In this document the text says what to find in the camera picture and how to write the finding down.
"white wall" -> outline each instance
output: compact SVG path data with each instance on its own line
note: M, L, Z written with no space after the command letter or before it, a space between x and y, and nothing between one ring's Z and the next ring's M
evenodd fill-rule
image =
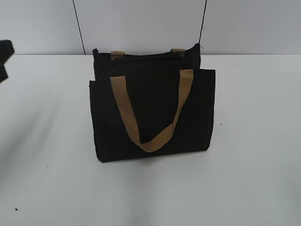
M198 41L205 0L75 0L87 54L155 53ZM202 54L301 54L300 0L208 0ZM72 0L1 0L17 54L83 54Z
M83 54L72 0L1 0L3 39L16 54Z
M204 0L75 0L87 54L156 53L198 42Z
M300 0L208 0L205 54L301 54Z

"white table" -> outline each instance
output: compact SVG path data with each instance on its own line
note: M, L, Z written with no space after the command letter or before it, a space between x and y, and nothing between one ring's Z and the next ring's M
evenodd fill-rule
M216 69L209 150L109 163L95 155L92 64L6 64L0 225L301 225L301 56L203 56Z

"black tote bag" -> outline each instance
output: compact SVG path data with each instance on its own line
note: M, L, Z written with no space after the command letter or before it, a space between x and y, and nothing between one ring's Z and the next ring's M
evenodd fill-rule
M90 81L90 104L100 161L208 149L215 71L183 70L183 60L123 59L105 65L105 73L95 72L99 79Z

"tan strap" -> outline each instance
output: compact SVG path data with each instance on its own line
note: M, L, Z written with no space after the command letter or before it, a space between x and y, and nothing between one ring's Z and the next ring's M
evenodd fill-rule
M112 90L119 108L121 118L126 127L128 136L136 145L141 147L146 152L154 152L160 149L168 141L170 141L171 137L173 136L175 126L178 122L182 107L185 104L186 99L190 93L192 81L192 69L180 70L179 101L178 108L174 116L174 121L164 130L162 130L158 135L156 135L150 142L141 144L137 121L132 109L131 101L127 94L126 77L111 77Z
M185 57L185 49L184 48L172 48L172 53L180 53L182 59Z
M111 60L115 60L116 58L123 59L124 52L123 51L111 51Z

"bag strap loop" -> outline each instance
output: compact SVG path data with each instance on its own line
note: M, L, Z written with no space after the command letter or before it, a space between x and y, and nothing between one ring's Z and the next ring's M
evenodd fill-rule
M111 51L111 60L115 60L116 58L123 59L124 52L123 51Z
M173 53L180 53L181 59L185 57L185 49L184 48L172 48L171 51Z

